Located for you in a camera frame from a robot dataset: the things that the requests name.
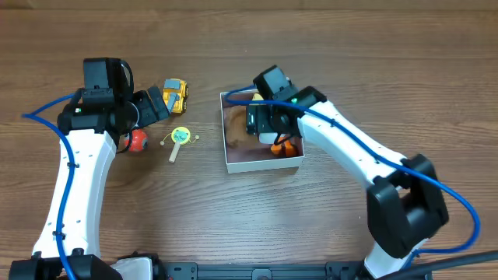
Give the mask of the yellow and blue toy truck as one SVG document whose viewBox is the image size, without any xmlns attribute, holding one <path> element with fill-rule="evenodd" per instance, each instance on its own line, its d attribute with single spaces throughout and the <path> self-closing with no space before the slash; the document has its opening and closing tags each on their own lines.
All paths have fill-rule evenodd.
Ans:
<svg viewBox="0 0 498 280">
<path fill-rule="evenodd" d="M 182 79 L 166 79 L 163 84 L 163 100 L 171 114 L 183 114 L 187 110 L 189 88 Z"/>
</svg>

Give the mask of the red ball toy with eye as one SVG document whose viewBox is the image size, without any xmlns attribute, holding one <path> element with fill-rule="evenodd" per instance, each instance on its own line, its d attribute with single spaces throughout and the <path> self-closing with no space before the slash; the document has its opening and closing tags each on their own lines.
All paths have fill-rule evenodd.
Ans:
<svg viewBox="0 0 498 280">
<path fill-rule="evenodd" d="M 126 152 L 141 152 L 148 147 L 149 137 L 144 129 L 135 129 L 124 137 Z"/>
</svg>

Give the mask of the white plush duck toy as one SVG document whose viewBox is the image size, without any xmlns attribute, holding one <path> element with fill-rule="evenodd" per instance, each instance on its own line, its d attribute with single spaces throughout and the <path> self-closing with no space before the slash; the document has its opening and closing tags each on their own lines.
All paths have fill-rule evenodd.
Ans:
<svg viewBox="0 0 498 280">
<path fill-rule="evenodd" d="M 249 105 L 247 107 L 247 133 L 256 135 L 261 144 L 271 145 L 272 154 L 279 158 L 295 157 L 300 154 L 298 147 L 291 141 L 290 136 L 274 132 L 269 124 L 270 108 Z"/>
</svg>

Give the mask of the brown plush toy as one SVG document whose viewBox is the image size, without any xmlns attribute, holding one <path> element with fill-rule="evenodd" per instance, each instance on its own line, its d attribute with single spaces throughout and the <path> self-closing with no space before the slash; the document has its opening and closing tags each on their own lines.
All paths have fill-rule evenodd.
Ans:
<svg viewBox="0 0 498 280">
<path fill-rule="evenodd" d="M 234 106 L 224 109 L 226 144 L 232 149 L 243 148 L 249 141 L 246 122 L 246 107 Z"/>
</svg>

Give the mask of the white square box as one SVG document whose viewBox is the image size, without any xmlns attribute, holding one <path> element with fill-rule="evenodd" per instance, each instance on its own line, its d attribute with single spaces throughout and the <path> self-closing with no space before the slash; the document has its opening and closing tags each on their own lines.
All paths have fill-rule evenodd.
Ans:
<svg viewBox="0 0 498 280">
<path fill-rule="evenodd" d="M 237 147 L 232 149 L 228 146 L 227 129 L 229 127 L 227 117 L 228 110 L 233 104 L 224 100 L 226 92 L 220 93 L 221 123 L 223 150 L 225 153 L 225 164 L 228 173 L 243 173 L 251 171 L 275 170 L 282 168 L 298 168 L 303 162 L 305 152 L 303 141 L 300 138 L 291 138 L 290 141 L 296 148 L 296 156 L 278 157 L 275 156 L 270 145 L 260 144 L 253 149 Z"/>
</svg>

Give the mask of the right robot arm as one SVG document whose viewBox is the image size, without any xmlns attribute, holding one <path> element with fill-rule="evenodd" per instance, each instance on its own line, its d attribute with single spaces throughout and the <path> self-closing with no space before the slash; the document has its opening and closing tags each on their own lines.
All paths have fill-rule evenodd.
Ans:
<svg viewBox="0 0 498 280">
<path fill-rule="evenodd" d="M 365 276 L 376 279 L 401 270 L 448 222 L 438 187 L 389 165 L 435 179 L 433 164 L 425 156 L 408 159 L 382 146 L 343 117 L 323 93 L 312 86 L 297 89 L 276 65 L 253 83 L 262 99 L 247 108 L 248 133 L 267 134 L 274 143 L 297 136 L 317 145 L 366 189 L 374 245 L 363 262 Z"/>
</svg>

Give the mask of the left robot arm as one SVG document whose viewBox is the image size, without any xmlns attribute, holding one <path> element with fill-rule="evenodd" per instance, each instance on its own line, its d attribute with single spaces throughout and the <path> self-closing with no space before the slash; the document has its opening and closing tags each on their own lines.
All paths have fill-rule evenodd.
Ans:
<svg viewBox="0 0 498 280">
<path fill-rule="evenodd" d="M 26 115 L 60 139 L 58 178 L 47 220 L 32 255 L 13 261 L 10 279 L 165 279 L 156 254 L 134 252 L 107 264 L 100 253 L 100 216 L 108 171 L 122 136 L 167 118 L 171 107 L 153 86 L 136 92 L 129 64 L 120 58 L 87 58 L 84 86 L 62 97 L 52 124 L 43 107 Z"/>
</svg>

